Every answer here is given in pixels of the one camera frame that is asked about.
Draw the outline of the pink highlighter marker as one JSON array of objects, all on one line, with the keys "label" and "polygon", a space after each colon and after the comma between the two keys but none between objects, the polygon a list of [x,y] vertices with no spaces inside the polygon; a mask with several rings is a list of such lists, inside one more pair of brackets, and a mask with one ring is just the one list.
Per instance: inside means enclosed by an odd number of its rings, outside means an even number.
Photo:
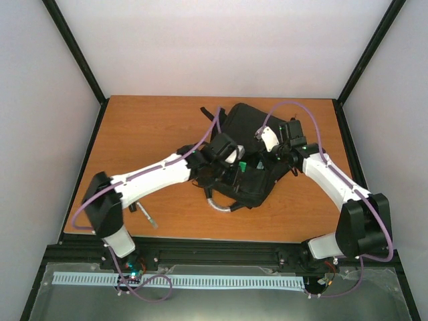
[{"label": "pink highlighter marker", "polygon": [[131,205],[129,206],[129,209],[130,209],[130,212],[131,212],[131,213],[135,212],[135,211],[136,211],[136,204],[135,204],[135,203],[131,204]]}]

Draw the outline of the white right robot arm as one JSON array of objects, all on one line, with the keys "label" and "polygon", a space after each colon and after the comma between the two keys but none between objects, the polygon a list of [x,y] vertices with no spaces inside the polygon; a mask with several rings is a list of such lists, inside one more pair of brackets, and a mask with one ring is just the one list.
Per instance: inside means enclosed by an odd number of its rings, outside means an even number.
[{"label": "white right robot arm", "polygon": [[354,182],[334,164],[320,142],[307,143],[299,120],[281,123],[278,133],[264,124],[257,134],[277,161],[312,179],[340,213],[334,233],[308,240],[314,259],[345,256],[392,260],[390,206],[382,193],[373,194]]}]

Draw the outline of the black frame post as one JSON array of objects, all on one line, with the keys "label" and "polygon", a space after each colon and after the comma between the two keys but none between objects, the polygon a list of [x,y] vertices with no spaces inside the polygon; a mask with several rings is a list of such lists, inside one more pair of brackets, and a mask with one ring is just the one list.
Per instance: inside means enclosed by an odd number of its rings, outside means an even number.
[{"label": "black frame post", "polygon": [[385,38],[386,34],[388,33],[406,2],[406,0],[393,0],[389,4],[385,14],[377,25],[377,28],[375,29],[367,46],[365,47],[362,55],[360,56],[357,64],[355,65],[340,95],[337,98],[340,107],[345,105],[345,102],[348,100],[358,81],[362,77],[366,67],[369,65],[372,57],[377,52],[380,44],[382,43],[383,39]]},{"label": "black frame post", "polygon": [[70,29],[70,26],[68,25],[68,22],[66,21],[66,18],[57,4],[57,1],[42,0],[41,2],[49,13],[49,16],[59,31],[69,52],[77,63],[96,101],[99,103],[100,107],[104,106],[108,99],[105,97],[83,51],[81,50],[72,30]]}]

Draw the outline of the silver pen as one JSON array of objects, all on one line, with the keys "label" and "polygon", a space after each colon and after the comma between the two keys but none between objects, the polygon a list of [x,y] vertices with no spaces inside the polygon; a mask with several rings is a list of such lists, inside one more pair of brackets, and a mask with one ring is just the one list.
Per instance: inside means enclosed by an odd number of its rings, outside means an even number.
[{"label": "silver pen", "polygon": [[142,213],[147,218],[147,220],[150,222],[150,224],[153,226],[153,228],[157,229],[158,225],[157,225],[156,221],[152,218],[152,216],[148,213],[148,211],[142,206],[142,204],[140,202],[137,202],[136,205],[142,211]]}]

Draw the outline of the right black frame post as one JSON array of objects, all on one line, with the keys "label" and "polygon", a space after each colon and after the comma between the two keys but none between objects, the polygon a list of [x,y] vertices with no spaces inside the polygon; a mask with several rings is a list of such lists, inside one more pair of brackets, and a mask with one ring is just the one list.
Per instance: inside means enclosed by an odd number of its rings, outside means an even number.
[{"label": "right black frame post", "polygon": [[375,29],[367,46],[365,47],[362,55],[360,56],[357,64],[355,65],[340,95],[337,98],[340,107],[345,105],[345,102],[348,100],[358,81],[362,77],[366,67],[369,65],[372,57],[377,52],[380,44],[382,43],[383,39],[385,38],[386,34],[388,33],[406,2],[406,0],[393,0],[389,4],[385,14],[377,25],[377,28]]}]

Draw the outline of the black student backpack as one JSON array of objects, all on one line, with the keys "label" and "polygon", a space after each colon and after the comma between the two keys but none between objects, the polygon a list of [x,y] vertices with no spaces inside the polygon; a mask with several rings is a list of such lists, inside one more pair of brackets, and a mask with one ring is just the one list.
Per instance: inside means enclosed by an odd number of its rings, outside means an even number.
[{"label": "black student backpack", "polygon": [[[265,112],[244,103],[236,104],[229,112],[219,109],[210,140],[196,152],[199,164],[192,170],[193,180],[197,182],[197,173],[202,167],[237,167],[233,186],[215,183],[212,187],[200,187],[213,209],[230,213],[244,207],[259,207],[276,183],[290,172],[286,165],[274,162],[264,143],[255,137],[266,116]],[[225,159],[238,144],[245,148],[244,156],[233,164],[226,163]],[[244,173],[239,169],[240,161],[247,163]]]}]

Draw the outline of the green highlighter marker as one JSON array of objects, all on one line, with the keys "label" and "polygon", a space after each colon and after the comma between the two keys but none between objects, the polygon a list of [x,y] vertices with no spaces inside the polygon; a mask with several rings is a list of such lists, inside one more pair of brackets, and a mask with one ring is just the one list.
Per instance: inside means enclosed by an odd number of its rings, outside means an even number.
[{"label": "green highlighter marker", "polygon": [[246,171],[247,163],[246,163],[246,162],[242,162],[242,161],[240,161],[238,165],[239,165],[239,169],[240,169],[240,171],[241,171],[242,173],[244,173],[244,172]]}]

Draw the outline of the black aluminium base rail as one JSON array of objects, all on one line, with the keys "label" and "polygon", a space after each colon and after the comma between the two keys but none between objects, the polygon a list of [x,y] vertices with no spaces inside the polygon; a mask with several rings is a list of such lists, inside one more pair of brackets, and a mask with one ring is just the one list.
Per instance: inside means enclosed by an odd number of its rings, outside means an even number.
[{"label": "black aluminium base rail", "polygon": [[[244,265],[274,268],[279,272],[332,271],[331,259],[314,260],[299,243],[260,243],[135,237],[136,249],[118,260],[120,267],[144,266],[148,271],[164,265]],[[98,263],[113,267],[107,247],[94,236],[65,235],[46,248],[42,259],[47,263]]]}]

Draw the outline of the left black frame post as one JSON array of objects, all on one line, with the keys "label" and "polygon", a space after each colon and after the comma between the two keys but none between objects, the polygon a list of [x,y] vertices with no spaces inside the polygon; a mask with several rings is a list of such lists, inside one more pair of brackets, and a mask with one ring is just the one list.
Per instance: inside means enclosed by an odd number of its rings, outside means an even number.
[{"label": "left black frame post", "polygon": [[68,25],[68,22],[66,21],[66,18],[57,4],[57,1],[42,0],[41,2],[49,13],[49,16],[59,31],[69,52],[77,63],[96,101],[99,103],[100,107],[104,106],[108,99],[105,97],[83,51],[81,50],[72,30],[70,29],[70,26]]}]

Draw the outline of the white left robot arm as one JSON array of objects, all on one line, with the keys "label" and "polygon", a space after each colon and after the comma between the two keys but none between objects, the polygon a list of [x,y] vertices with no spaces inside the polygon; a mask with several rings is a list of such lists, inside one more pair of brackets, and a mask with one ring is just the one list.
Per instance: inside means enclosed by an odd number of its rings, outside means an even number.
[{"label": "white left robot arm", "polygon": [[124,269],[139,261],[123,210],[141,198],[170,185],[199,179],[212,181],[236,164],[245,149],[228,135],[217,134],[211,142],[190,144],[153,165],[109,177],[100,172],[92,178],[82,200],[82,208],[95,235],[110,247]]}]

